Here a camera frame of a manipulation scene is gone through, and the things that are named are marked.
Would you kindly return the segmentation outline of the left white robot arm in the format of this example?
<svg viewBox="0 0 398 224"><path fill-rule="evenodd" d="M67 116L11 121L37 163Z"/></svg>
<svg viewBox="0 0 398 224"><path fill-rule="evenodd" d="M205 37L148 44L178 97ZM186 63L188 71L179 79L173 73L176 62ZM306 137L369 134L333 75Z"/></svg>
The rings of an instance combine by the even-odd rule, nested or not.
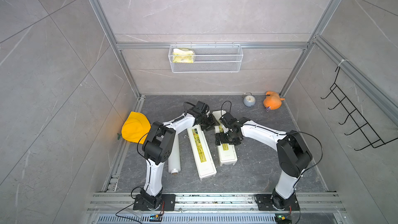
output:
<svg viewBox="0 0 398 224"><path fill-rule="evenodd" d="M179 117L163 123L155 121L143 143L142 157L146 160L147 173L140 194L150 208L158 208L161 204L163 167L172 154L175 138L182 131L195 125L205 130L216 125L216 119L206 103L198 101L196 104L190 102L184 104L191 107L185 107Z"/></svg>

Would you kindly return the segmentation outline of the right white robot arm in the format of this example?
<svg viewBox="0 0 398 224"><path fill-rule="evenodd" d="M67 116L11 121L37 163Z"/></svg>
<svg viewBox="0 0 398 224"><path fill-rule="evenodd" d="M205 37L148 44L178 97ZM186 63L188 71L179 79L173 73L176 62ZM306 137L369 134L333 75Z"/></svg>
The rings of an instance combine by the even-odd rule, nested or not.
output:
<svg viewBox="0 0 398 224"><path fill-rule="evenodd" d="M218 119L213 114L207 114L198 124L206 131L222 125L225 133L218 139L222 144L240 145L244 138L249 138L274 149L282 171L272 192L271 202L280 211L288 207L293 200L297 182L313 159L298 131L277 131L246 117L236 119L228 112Z"/></svg>

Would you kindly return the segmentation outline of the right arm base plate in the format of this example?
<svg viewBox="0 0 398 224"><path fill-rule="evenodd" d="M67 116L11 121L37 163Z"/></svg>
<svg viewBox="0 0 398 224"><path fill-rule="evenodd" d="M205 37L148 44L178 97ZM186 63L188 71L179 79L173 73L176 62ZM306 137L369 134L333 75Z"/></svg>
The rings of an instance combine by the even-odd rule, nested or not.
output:
<svg viewBox="0 0 398 224"><path fill-rule="evenodd" d="M296 194L288 199L282 198L277 193L257 194L255 195L255 203L260 211L299 211L301 209Z"/></svg>

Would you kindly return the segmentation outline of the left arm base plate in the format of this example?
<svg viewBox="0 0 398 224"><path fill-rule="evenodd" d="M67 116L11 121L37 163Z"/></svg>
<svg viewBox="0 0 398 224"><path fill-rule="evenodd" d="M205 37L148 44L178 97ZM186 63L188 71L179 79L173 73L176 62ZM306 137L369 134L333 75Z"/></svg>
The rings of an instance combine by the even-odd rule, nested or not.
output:
<svg viewBox="0 0 398 224"><path fill-rule="evenodd" d="M158 196L142 196L137 195L135 199L135 203L133 205L134 210L141 211L155 211L155 210L164 210L164 211L173 211L175 209L176 204L176 195L175 194L160 194Z"/></svg>

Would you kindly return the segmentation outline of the white dispenser lid with label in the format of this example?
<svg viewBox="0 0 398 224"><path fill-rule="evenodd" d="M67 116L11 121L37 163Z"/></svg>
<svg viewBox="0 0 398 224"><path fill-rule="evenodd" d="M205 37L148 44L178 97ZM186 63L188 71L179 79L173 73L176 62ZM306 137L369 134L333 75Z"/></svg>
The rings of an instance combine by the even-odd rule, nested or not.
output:
<svg viewBox="0 0 398 224"><path fill-rule="evenodd" d="M216 133L226 133L227 129L224 125L220 122L220 118L226 111L218 110L212 112L212 114L219 120L220 125L215 126L215 134ZM237 154L235 151L235 146L230 144L221 144L217 147L218 157L219 157L219 165L235 165L238 161Z"/></svg>

